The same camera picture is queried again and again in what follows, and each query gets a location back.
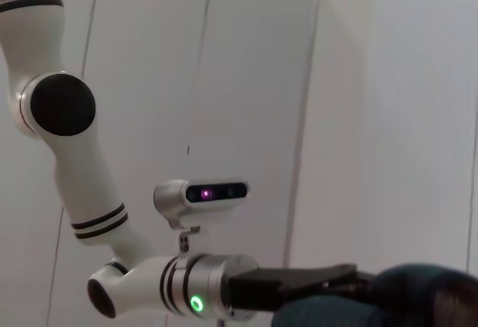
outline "camera lens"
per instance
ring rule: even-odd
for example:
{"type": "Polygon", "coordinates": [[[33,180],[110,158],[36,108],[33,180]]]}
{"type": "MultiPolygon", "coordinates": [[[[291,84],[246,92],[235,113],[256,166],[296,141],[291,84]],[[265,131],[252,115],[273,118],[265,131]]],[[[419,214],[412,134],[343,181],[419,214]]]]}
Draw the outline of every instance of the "camera lens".
{"type": "Polygon", "coordinates": [[[201,190],[201,197],[203,200],[211,200],[213,199],[213,196],[212,196],[212,190],[211,189],[202,189],[201,190]]]}
{"type": "Polygon", "coordinates": [[[186,199],[190,202],[197,202],[197,194],[193,189],[186,190],[186,199]]]}
{"type": "Polygon", "coordinates": [[[236,195],[236,192],[232,187],[228,187],[227,188],[227,195],[230,199],[233,199],[236,195]]]}

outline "white wall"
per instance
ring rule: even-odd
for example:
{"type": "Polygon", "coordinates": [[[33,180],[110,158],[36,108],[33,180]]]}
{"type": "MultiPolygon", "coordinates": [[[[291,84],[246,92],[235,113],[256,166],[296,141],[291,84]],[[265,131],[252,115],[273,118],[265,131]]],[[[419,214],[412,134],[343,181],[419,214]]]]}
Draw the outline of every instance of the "white wall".
{"type": "Polygon", "coordinates": [[[477,2],[320,0],[292,265],[466,268],[477,2]]]}
{"type": "Polygon", "coordinates": [[[292,266],[350,259],[371,0],[319,0],[306,107],[292,266]]]}

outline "purple light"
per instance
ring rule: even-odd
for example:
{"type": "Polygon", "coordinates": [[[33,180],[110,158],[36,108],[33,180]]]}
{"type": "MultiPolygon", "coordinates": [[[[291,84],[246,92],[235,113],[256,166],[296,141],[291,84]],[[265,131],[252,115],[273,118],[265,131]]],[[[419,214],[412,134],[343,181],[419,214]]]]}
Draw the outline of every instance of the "purple light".
{"type": "Polygon", "coordinates": [[[201,191],[201,197],[203,199],[210,199],[212,197],[212,191],[209,189],[204,189],[201,191]]]}

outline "white robotic arm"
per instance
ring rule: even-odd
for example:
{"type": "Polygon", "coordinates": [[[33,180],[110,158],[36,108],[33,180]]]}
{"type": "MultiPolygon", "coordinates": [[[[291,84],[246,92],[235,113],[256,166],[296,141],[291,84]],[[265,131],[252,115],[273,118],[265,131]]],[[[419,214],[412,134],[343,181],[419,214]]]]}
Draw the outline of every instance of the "white robotic arm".
{"type": "Polygon", "coordinates": [[[10,111],[21,132],[43,139],[55,154],[55,180],[75,236],[85,245],[113,249],[117,268],[108,265],[96,274],[106,283],[157,253],[131,229],[98,144],[90,88],[63,71],[63,24],[62,0],[0,0],[10,111]]]}

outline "black joint cap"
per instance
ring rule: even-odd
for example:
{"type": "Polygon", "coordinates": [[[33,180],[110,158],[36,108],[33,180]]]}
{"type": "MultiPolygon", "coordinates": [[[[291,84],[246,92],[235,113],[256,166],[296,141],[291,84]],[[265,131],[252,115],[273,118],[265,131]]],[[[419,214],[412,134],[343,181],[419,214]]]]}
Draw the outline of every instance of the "black joint cap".
{"type": "Polygon", "coordinates": [[[108,318],[115,318],[117,316],[113,302],[97,280],[91,279],[88,281],[88,296],[100,314],[108,318]]]}
{"type": "Polygon", "coordinates": [[[37,84],[30,108],[41,128],[62,137],[86,131],[96,115],[90,88],[81,79],[64,73],[50,75],[37,84]]]}

